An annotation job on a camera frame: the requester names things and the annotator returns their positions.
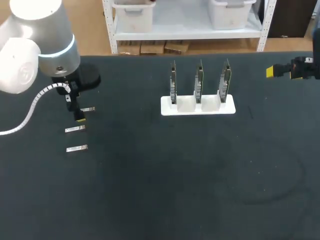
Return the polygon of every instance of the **black tabletop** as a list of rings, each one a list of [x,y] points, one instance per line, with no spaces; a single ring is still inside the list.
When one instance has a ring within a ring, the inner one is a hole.
[[[86,131],[55,90],[0,137],[1,240],[320,239],[320,81],[266,79],[307,52],[83,57],[101,85],[81,94]],[[178,95],[215,94],[229,59],[234,115],[162,116],[170,63]],[[51,84],[0,93],[0,131]],[[88,145],[87,151],[66,148]]]

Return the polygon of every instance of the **white holder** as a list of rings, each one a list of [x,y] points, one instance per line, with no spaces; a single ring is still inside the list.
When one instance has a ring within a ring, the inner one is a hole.
[[[170,96],[161,97],[161,114],[163,116],[178,115],[215,115],[235,114],[236,107],[232,95],[228,95],[223,103],[217,95],[202,95],[201,103],[196,103],[194,95],[177,96],[176,104],[172,104]]]

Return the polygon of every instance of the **floor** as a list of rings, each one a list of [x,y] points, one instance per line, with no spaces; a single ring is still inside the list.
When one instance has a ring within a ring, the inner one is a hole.
[[[111,55],[102,0],[63,0],[81,55]],[[0,23],[10,14],[9,0],[0,0]],[[266,52],[312,51],[312,26],[305,38],[268,39]],[[257,39],[194,40],[188,54],[255,52]]]

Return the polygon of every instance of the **white coiled cable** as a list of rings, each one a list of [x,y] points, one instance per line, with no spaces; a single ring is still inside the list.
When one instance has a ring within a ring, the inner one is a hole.
[[[65,84],[65,83],[54,83],[54,84],[51,84],[47,87],[45,87],[44,89],[42,89],[38,94],[37,96],[34,98],[32,104],[31,104],[31,107],[30,107],[30,110],[28,112],[28,114],[26,115],[25,119],[23,120],[23,122],[11,129],[11,130],[8,130],[8,131],[0,131],[0,136],[3,136],[3,135],[9,135],[9,134],[13,134],[15,132],[18,132],[19,130],[21,130],[25,125],[27,125],[27,123],[29,122],[32,114],[34,113],[34,110],[36,108],[36,105],[37,105],[37,102],[39,101],[39,99],[47,92],[49,92],[51,89],[55,89],[55,88],[64,88],[68,94],[71,92],[71,89],[70,87]]]

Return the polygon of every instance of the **white plastic bin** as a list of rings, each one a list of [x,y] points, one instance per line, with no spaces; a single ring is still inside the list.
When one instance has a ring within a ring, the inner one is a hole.
[[[118,26],[125,33],[147,33],[152,30],[156,3],[138,5],[113,4]]]
[[[252,4],[257,0],[209,0],[209,15],[214,29],[246,27]]]

